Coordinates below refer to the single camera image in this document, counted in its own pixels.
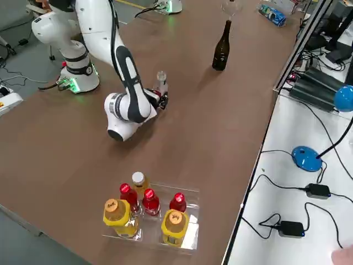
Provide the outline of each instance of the yellow bottle cap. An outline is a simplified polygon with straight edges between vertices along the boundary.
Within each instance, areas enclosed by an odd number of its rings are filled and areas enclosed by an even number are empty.
[[[172,211],[169,214],[169,221],[173,225],[177,225],[177,224],[181,223],[182,219],[183,219],[183,216],[182,216],[181,212],[179,212],[179,211]]]
[[[105,202],[104,209],[111,213],[119,207],[116,199],[109,199]]]

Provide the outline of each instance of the white desk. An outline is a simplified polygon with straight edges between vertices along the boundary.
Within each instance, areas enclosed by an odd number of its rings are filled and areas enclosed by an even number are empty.
[[[336,141],[349,121],[318,109],[313,110],[326,125],[333,141]],[[349,145],[352,138],[353,134],[348,134],[337,147],[337,151],[348,171],[353,174],[353,146]],[[307,145],[320,152],[331,143],[320,122],[304,105],[279,96],[263,151],[280,149],[291,152],[298,145]],[[323,160],[328,168],[322,184],[328,185],[333,193],[353,198],[353,181],[342,168],[335,152],[328,153]],[[278,185],[305,187],[316,182],[318,173],[309,173],[298,168],[288,154],[262,153],[251,185],[260,174],[266,174]],[[243,216],[264,236],[268,235],[269,229],[259,226],[258,223],[273,213],[281,214],[282,220],[301,222],[306,228],[305,202],[312,202],[331,212],[339,227],[343,247],[353,244],[353,204],[344,198],[332,196],[328,200],[310,199],[305,192],[276,188],[265,178],[261,178],[249,194]],[[263,240],[241,221],[228,264],[331,265],[331,253],[339,249],[333,221],[327,213],[311,205],[308,206],[308,211],[311,226],[301,239],[280,237],[274,230],[268,240]]]

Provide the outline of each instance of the red bottle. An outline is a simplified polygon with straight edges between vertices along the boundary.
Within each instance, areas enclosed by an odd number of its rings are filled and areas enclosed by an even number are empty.
[[[186,201],[183,193],[178,192],[176,195],[174,195],[174,198],[170,201],[169,208],[177,211],[185,212]]]
[[[145,207],[146,214],[155,216],[159,213],[159,198],[153,189],[146,189],[143,195],[142,204]]]
[[[120,186],[120,193],[120,199],[127,200],[127,202],[130,204],[131,212],[138,212],[140,207],[138,205],[137,192],[134,189],[131,189],[129,184],[123,183]]]

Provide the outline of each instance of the black power brick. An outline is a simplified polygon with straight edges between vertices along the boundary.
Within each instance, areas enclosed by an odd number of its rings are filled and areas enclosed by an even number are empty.
[[[301,239],[305,236],[304,227],[301,222],[281,221],[276,229],[282,237]]]
[[[21,39],[18,41],[18,44],[21,45],[21,46],[24,46],[28,43],[28,40],[27,39]]]
[[[330,188],[326,185],[311,183],[305,187],[305,191],[309,198],[328,199],[331,197]]]

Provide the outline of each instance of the blue desk lamp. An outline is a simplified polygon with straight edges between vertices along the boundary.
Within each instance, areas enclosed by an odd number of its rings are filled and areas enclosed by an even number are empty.
[[[334,103],[336,109],[340,112],[351,112],[353,111],[353,86],[341,87],[335,95]],[[321,157],[327,152],[335,148],[343,138],[347,135],[353,124],[353,118],[349,122],[347,129],[342,134],[341,138],[334,143],[332,146],[327,148],[321,154],[318,154],[315,150],[308,146],[297,146],[292,151],[292,157],[294,163],[301,169],[309,172],[318,171],[322,167]]]

